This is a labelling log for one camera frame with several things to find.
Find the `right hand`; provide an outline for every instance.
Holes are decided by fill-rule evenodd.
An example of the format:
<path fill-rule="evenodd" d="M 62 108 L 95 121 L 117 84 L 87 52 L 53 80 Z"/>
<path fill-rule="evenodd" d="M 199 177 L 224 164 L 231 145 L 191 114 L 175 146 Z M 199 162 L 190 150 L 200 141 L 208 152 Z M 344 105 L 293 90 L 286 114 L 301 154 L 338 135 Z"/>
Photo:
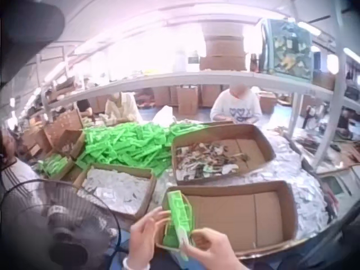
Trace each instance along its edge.
<path fill-rule="evenodd" d="M 213 229 L 196 229 L 191 233 L 196 246 L 183 244 L 181 250 L 209 270 L 247 270 L 239 262 L 226 235 Z"/>

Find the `shelf post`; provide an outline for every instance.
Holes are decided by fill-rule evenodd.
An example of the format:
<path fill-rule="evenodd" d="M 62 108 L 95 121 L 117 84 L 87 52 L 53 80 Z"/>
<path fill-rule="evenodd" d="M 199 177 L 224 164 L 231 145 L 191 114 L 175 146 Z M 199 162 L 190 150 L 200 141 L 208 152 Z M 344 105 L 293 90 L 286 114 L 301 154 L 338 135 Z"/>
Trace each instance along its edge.
<path fill-rule="evenodd" d="M 336 55 L 339 58 L 339 72 L 335 78 L 335 89 L 332 99 L 330 101 L 330 114 L 329 121 L 327 123 L 326 131 L 321 140 L 321 143 L 315 153 L 314 159 L 311 162 L 311 166 L 316 170 L 322 161 L 327 149 L 330 146 L 336 127 L 338 126 L 339 116 L 344 103 L 344 93 L 346 89 L 345 81 L 345 63 L 346 55 L 344 53 L 343 45 L 343 18 L 341 17 L 341 3 L 340 0 L 332 0 L 331 6 L 331 18 L 333 19 L 336 30 Z"/>
<path fill-rule="evenodd" d="M 295 0 L 290 0 L 290 2 L 291 2 L 292 14 L 294 15 L 295 21 L 298 22 L 299 14 L 298 14 L 298 10 L 296 9 Z M 303 105 L 303 97 L 304 96 L 299 93 L 294 93 L 292 96 L 292 110 L 291 110 L 289 128 L 287 131 L 287 134 L 289 135 L 290 139 L 293 137 L 294 130 L 296 128 L 296 123 L 298 122 L 300 110 Z"/>
<path fill-rule="evenodd" d="M 38 79 L 38 87 L 41 87 L 40 83 L 40 63 L 41 63 L 41 55 L 36 55 L 36 72 L 37 72 L 37 79 Z M 51 108 L 49 107 L 49 104 L 47 102 L 46 96 L 45 96 L 45 88 L 41 87 L 41 103 L 44 106 L 44 111 L 49 119 L 50 122 L 52 122 L 52 114 L 51 114 Z"/>

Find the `fluorescent light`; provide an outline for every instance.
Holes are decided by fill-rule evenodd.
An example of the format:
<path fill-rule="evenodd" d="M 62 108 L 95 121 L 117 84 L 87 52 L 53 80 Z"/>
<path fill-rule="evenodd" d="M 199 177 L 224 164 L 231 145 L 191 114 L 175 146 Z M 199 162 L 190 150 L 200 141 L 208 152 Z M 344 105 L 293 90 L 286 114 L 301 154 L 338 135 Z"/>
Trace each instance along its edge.
<path fill-rule="evenodd" d="M 316 46 L 311 46 L 311 51 L 312 52 L 319 52 L 320 51 L 320 49 L 319 49 L 319 47 L 316 47 Z"/>
<path fill-rule="evenodd" d="M 41 93 L 41 87 L 36 88 L 35 91 L 34 91 L 34 95 L 37 96 L 40 93 Z"/>
<path fill-rule="evenodd" d="M 354 59 L 356 62 L 360 63 L 360 56 L 358 56 L 356 53 L 354 53 L 351 49 L 349 48 L 344 48 L 344 52 L 350 56 L 352 59 Z"/>
<path fill-rule="evenodd" d="M 65 62 L 60 62 L 59 64 L 57 64 L 57 66 L 55 66 L 55 68 L 50 71 L 49 74 L 46 75 L 45 77 L 45 82 L 48 83 L 50 82 L 61 70 L 63 70 L 65 67 Z"/>
<path fill-rule="evenodd" d="M 339 58 L 336 55 L 328 55 L 326 59 L 327 69 L 336 74 L 339 72 Z"/>
<path fill-rule="evenodd" d="M 227 3 L 199 3 L 194 5 L 193 9 L 201 14 L 234 14 L 252 16 L 267 19 L 284 19 L 286 16 L 278 12 L 265 10 L 258 7 L 249 7 L 239 4 Z"/>
<path fill-rule="evenodd" d="M 13 97 L 10 99 L 10 106 L 15 107 L 15 99 Z"/>
<path fill-rule="evenodd" d="M 317 29 L 316 27 L 313 27 L 312 25 L 309 25 L 307 24 L 306 22 L 299 22 L 298 25 L 301 27 L 301 28 L 304 28 L 306 29 L 307 31 L 309 31 L 310 33 L 312 33 L 313 35 L 320 35 L 321 34 L 321 31 L 319 29 Z"/>

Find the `metal shelf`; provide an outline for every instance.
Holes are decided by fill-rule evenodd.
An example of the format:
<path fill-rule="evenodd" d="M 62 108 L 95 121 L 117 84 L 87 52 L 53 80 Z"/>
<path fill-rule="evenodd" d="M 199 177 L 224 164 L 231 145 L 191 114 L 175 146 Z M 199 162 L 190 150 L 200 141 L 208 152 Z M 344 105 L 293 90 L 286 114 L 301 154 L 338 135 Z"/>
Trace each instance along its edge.
<path fill-rule="evenodd" d="M 232 84 L 240 82 L 248 86 L 258 86 L 272 92 L 299 93 L 301 95 L 311 95 L 327 101 L 331 100 L 332 96 L 332 91 L 329 91 L 328 89 L 289 78 L 246 71 L 209 70 L 200 72 L 167 73 L 144 76 L 136 79 L 124 79 L 65 97 L 60 101 L 49 104 L 49 107 L 56 108 L 91 97 L 108 95 L 121 91 L 133 91 L 147 87 L 177 86 L 183 84 Z M 360 104 L 352 101 L 349 101 L 349 103 L 352 107 L 357 106 L 360 109 Z"/>

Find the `electric fan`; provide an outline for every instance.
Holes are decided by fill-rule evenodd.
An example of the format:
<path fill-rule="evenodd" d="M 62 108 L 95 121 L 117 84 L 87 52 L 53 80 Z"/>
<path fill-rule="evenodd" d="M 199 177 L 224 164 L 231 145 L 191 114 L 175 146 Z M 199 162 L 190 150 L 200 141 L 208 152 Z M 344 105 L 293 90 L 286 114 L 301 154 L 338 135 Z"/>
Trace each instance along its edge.
<path fill-rule="evenodd" d="M 99 198 L 83 189 L 86 196 L 80 197 L 78 190 L 67 182 L 32 180 L 5 193 L 1 238 L 19 263 L 37 269 L 110 267 L 120 250 L 118 220 Z"/>

